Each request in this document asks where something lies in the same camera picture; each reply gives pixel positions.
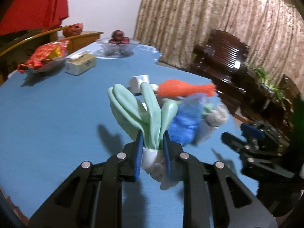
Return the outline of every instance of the red cloth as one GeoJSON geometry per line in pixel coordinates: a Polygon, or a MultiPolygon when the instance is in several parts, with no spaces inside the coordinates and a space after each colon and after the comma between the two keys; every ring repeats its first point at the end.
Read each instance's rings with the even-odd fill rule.
{"type": "Polygon", "coordinates": [[[0,22],[0,35],[59,26],[68,16],[67,0],[14,0],[0,22]]]}

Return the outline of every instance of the glass fruit bowl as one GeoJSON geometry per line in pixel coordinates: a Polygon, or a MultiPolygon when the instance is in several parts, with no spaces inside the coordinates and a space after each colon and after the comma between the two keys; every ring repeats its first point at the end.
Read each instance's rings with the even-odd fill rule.
{"type": "Polygon", "coordinates": [[[109,43],[110,38],[98,39],[96,42],[100,45],[101,51],[105,56],[126,57],[130,56],[132,50],[139,45],[139,42],[134,39],[129,39],[129,44],[115,45],[109,43]]]}

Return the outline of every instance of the tabletop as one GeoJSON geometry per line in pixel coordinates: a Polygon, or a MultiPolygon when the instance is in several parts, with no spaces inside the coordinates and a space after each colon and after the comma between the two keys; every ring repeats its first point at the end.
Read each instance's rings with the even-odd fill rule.
{"type": "MultiPolygon", "coordinates": [[[[93,43],[82,50],[96,50],[93,43]]],[[[209,79],[157,65],[161,54],[140,45],[123,59],[97,59],[97,66],[73,76],[63,69],[47,78],[15,73],[0,87],[0,186],[31,217],[47,197],[83,161],[106,161],[131,142],[113,117],[107,90],[120,83],[128,87],[132,76],[148,74],[150,83],[179,79],[210,84],[209,79]]],[[[214,104],[218,97],[211,97],[214,104]]],[[[236,152],[221,143],[228,131],[241,138],[230,115],[207,141],[187,145],[184,151],[200,161],[223,161],[254,193],[257,181],[240,173],[236,152]]],[[[160,183],[143,170],[135,184],[123,184],[123,227],[182,227],[183,184],[160,190],[160,183]]]]}

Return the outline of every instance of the metal pin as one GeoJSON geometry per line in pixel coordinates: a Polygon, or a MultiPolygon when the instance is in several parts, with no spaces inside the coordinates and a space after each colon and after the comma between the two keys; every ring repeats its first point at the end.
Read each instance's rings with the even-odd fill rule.
{"type": "Polygon", "coordinates": [[[84,161],[81,163],[81,167],[84,169],[88,169],[91,166],[91,163],[89,161],[84,161]]]}
{"type": "Polygon", "coordinates": [[[189,154],[188,153],[181,153],[179,156],[180,156],[181,159],[187,159],[187,158],[189,158],[189,154]]]}
{"type": "Polygon", "coordinates": [[[219,169],[223,169],[224,166],[225,166],[225,164],[224,164],[223,162],[221,162],[221,161],[217,161],[217,162],[215,163],[215,166],[216,166],[217,168],[219,168],[219,169]]]}
{"type": "Polygon", "coordinates": [[[125,153],[118,153],[116,156],[119,159],[124,159],[125,157],[127,157],[127,155],[125,153]]]}

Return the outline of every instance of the curtain fold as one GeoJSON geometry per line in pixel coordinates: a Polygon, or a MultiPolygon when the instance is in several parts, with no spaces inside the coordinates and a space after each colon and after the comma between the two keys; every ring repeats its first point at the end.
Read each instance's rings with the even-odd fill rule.
{"type": "Polygon", "coordinates": [[[249,45],[248,64],[261,61],[275,81],[286,74],[304,91],[304,21],[290,0],[142,0],[134,38],[188,68],[211,28],[249,45]]]}

